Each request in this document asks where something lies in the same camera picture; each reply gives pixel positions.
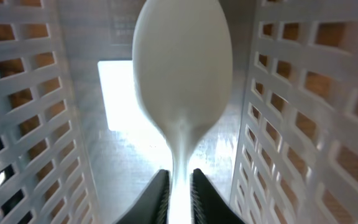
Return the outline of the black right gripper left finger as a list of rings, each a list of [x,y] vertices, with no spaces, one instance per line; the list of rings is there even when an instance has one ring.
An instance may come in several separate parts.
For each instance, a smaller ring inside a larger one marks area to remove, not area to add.
[[[170,173],[159,170],[116,224],[167,224]]]

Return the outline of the white plastic spoon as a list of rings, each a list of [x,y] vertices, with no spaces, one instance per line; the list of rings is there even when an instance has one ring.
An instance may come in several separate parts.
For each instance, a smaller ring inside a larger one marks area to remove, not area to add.
[[[147,0],[135,25],[138,99],[172,155],[169,223],[191,223],[190,160],[231,97],[232,44],[221,4]]]

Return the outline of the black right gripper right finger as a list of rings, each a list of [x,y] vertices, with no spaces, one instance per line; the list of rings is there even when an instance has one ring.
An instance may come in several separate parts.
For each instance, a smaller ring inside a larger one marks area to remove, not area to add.
[[[229,208],[201,169],[193,171],[191,181],[194,224],[245,224]]]

